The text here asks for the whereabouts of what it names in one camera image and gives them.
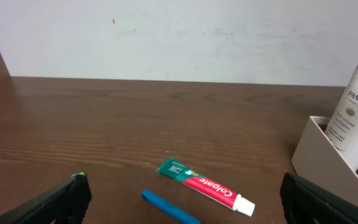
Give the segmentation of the green white toothbrush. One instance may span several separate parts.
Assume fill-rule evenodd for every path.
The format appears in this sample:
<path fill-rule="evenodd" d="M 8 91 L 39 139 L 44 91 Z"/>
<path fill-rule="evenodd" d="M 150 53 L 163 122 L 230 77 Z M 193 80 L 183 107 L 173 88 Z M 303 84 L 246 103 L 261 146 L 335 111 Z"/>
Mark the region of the green white toothbrush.
<path fill-rule="evenodd" d="M 80 172 L 77 174 L 72 174 L 71 177 L 76 177 L 76 176 L 85 176 L 86 174 L 84 172 Z"/>

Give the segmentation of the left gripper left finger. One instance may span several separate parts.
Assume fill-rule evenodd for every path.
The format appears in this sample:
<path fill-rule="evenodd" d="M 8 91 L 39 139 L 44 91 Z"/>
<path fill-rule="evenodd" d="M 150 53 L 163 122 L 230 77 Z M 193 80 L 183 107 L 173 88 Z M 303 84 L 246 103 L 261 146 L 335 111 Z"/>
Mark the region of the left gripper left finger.
<path fill-rule="evenodd" d="M 9 224 L 82 224 L 92 199 L 87 176 L 70 177 L 56 187 L 0 215 Z"/>

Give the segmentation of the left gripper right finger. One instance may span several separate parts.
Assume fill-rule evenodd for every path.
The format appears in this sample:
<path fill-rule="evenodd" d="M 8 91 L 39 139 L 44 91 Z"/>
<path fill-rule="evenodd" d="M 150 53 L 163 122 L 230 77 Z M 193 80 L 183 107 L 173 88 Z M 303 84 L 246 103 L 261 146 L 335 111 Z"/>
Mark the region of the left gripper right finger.
<path fill-rule="evenodd" d="M 358 224 L 358 207 L 294 173 L 280 187 L 288 224 Z"/>

